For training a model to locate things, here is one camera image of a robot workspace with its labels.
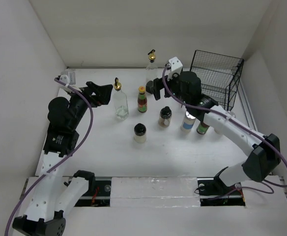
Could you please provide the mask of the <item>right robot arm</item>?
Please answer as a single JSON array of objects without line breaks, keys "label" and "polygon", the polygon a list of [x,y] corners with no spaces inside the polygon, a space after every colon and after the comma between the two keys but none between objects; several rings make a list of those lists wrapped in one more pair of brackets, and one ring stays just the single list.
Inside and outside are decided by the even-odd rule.
[{"label": "right robot arm", "polygon": [[282,161],[279,138],[274,134],[266,136],[251,130],[233,118],[216,100],[202,92],[201,80],[196,73],[170,73],[146,84],[146,90],[156,100],[161,98],[162,89],[165,97],[172,97],[184,105],[201,124],[215,128],[247,156],[245,161],[218,172],[209,184],[199,189],[200,194],[224,195],[238,182],[263,182]]}]

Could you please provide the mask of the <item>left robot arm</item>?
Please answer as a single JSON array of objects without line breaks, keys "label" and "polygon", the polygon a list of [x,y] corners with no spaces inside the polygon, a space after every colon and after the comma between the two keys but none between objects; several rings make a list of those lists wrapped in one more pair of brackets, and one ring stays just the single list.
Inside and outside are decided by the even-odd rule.
[{"label": "left robot arm", "polygon": [[65,190],[62,178],[66,161],[85,142],[79,141],[76,131],[86,111],[107,105],[113,85],[99,86],[87,82],[84,88],[73,88],[63,82],[70,99],[56,97],[48,105],[50,122],[43,147],[43,164],[39,178],[25,192],[33,192],[30,204],[22,216],[12,216],[12,228],[25,236],[61,236],[66,226],[66,216],[80,197],[95,191],[95,174],[78,170]]}]

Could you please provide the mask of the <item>glass oil bottle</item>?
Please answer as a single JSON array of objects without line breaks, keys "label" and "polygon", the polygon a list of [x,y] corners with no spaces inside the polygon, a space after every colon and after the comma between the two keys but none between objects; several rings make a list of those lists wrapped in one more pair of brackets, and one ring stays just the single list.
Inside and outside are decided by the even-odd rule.
[{"label": "glass oil bottle", "polygon": [[126,119],[129,116],[127,96],[122,91],[122,84],[116,77],[114,81],[115,92],[113,94],[113,101],[115,106],[115,113],[119,119]]},{"label": "glass oil bottle", "polygon": [[155,55],[154,49],[152,49],[148,53],[148,60],[149,60],[149,63],[145,69],[146,70],[146,83],[148,83],[149,81],[153,81],[154,79],[158,77],[158,66],[155,63],[156,55]]}]

